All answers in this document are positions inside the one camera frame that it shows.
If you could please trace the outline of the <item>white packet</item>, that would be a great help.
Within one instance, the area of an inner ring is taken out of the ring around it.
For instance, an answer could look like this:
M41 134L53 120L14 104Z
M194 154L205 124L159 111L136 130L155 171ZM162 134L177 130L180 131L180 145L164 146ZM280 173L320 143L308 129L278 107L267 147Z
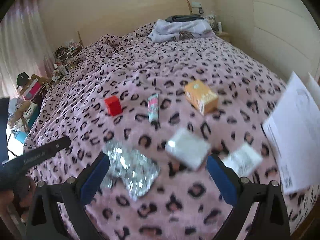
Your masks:
M238 177L250 176L263 162L261 154L257 153L248 143L222 159L223 164L231 168Z

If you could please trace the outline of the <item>silver foil bag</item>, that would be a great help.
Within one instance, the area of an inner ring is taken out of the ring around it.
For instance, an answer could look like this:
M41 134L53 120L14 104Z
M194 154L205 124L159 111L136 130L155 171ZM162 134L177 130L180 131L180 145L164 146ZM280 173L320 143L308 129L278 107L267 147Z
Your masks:
M147 194L161 171L155 161L139 150L115 140L106 143L103 154L109 157L110 165L101 188L111 189L119 179L134 201Z

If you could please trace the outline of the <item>white tissue pack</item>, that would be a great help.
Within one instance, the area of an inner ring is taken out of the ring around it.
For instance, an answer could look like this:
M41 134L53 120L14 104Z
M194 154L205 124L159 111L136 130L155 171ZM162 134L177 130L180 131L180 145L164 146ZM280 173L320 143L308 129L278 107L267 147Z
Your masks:
M197 171L204 162L211 145L204 139L180 128L167 141L165 150L192 171Z

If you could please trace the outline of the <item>red cube box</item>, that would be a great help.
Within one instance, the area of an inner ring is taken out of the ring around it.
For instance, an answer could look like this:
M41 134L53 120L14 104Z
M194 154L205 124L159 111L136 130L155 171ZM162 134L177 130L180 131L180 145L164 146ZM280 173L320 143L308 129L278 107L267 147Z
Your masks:
M120 100L115 95L104 100L107 112L111 116L117 116L123 112Z

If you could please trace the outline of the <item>yellow butter bear box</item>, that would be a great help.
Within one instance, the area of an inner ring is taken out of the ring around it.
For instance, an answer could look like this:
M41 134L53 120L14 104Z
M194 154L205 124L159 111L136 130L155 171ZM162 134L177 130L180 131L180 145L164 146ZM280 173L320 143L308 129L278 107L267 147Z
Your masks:
M202 115L213 112L218 107L218 95L200 80L185 85L184 93L191 105Z

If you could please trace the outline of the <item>floral hand cream tube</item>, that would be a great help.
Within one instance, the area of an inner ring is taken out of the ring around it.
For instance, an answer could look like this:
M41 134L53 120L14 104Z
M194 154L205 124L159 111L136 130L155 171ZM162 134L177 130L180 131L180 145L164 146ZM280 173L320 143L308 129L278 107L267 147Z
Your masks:
M153 94L148 98L148 120L150 123L159 120L158 94Z

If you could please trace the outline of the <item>brown plush toy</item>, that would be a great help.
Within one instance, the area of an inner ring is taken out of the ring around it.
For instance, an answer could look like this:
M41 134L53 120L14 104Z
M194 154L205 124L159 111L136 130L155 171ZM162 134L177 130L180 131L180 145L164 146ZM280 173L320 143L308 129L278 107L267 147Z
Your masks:
M27 100L21 103L21 105L16 109L14 114L9 118L8 125L10 128L15 126L15 122L17 122L20 118L23 117L23 113L28 110L31 105L31 101Z

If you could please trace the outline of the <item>pink white storage box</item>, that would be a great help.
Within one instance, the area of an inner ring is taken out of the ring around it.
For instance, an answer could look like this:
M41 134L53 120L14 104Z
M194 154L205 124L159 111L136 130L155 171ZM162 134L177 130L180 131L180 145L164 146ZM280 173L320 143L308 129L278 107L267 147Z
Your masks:
M36 94L40 91L42 85L39 83L38 79L34 79L29 87L23 93L23 98L25 100L31 101Z

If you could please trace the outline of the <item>dark green cap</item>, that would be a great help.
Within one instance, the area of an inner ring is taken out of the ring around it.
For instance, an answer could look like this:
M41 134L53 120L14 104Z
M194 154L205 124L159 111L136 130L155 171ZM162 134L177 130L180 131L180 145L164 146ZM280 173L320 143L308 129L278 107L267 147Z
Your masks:
M30 77L26 72L22 72L17 76L16 83L17 88L23 88L29 81Z

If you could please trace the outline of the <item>white curtain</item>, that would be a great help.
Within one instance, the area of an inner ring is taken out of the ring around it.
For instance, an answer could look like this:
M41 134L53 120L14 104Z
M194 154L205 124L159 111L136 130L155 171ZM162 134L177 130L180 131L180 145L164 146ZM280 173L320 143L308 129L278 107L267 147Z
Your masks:
M54 55L37 0L15 0L1 21L1 97L18 97L22 72L50 77Z

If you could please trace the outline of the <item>cluttered shelf with bottles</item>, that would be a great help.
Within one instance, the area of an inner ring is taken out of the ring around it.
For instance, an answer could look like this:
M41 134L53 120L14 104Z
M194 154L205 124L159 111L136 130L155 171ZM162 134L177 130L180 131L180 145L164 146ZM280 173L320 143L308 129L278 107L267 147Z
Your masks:
M75 67L75 56L84 48L81 40L70 40L54 52L54 70L58 79L67 75Z

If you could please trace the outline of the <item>pink leopard print blanket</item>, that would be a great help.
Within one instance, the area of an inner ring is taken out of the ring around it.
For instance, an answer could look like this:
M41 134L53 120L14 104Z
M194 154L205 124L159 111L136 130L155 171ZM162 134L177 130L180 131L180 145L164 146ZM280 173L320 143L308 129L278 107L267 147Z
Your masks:
M98 230L108 239L212 239L231 207L205 168L192 172L168 156L165 144L181 127L208 141L220 157L246 142L263 157L250 180L278 180L261 126L285 82L216 36L153 43L152 29L146 24L125 36L104 35L76 55L78 66L47 93L23 149L64 135L71 146L29 175L63 183L90 165L108 141L120 141L155 160L161 172L137 201L120 181L98 191L86 207ZM202 115L187 100L184 87L195 80L218 95L213 112ZM156 93L159 120L150 123L148 98ZM117 116L104 102L113 95L123 110Z

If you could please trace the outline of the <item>wooden nightstand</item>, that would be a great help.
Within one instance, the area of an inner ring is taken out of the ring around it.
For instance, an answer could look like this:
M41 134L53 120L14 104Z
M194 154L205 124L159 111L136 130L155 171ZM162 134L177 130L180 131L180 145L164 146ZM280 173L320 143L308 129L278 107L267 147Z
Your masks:
M216 36L225 40L226 42L231 43L231 35L229 33L222 31L222 32L217 32L215 34L216 34Z

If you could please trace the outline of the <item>pile of folded clothes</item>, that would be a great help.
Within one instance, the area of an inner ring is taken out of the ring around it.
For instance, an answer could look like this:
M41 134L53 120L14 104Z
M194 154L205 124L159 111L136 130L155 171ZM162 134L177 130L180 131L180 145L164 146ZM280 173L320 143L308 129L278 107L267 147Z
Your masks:
M184 22L168 22L159 19L148 37L153 43L162 43L190 38L215 37L215 33L208 21L204 19Z

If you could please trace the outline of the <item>wooden headboard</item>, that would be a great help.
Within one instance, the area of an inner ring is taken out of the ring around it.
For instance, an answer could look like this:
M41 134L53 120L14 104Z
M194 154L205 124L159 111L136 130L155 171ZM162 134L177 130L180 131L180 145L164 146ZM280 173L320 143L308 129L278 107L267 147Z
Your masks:
M85 47L105 34L122 36L158 19L189 14L191 14L189 0L163 0L131 5L127 9L108 12L96 20L89 21L80 28L78 37Z

